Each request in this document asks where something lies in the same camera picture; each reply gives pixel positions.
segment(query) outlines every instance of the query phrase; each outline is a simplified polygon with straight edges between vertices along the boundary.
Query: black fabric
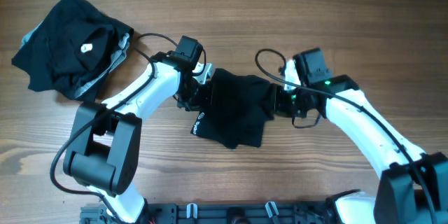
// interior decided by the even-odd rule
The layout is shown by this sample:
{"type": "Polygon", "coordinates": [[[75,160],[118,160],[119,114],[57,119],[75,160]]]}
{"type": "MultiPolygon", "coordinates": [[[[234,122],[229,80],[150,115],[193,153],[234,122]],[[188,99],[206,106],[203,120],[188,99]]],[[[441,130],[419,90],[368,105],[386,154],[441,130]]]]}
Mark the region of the black fabric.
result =
{"type": "Polygon", "coordinates": [[[230,149],[238,144],[260,147],[265,122],[274,119],[270,82],[224,69],[216,69],[211,82],[212,105],[199,112],[191,133],[230,149]]]}
{"type": "Polygon", "coordinates": [[[76,97],[75,92],[109,67],[111,53],[121,50],[119,40],[133,33],[131,27],[106,17],[86,0],[61,0],[12,64],[29,74],[30,90],[57,90],[69,99],[92,101],[107,74],[82,96],[76,97]],[[84,43],[91,43],[92,50],[82,53],[84,43]]]}

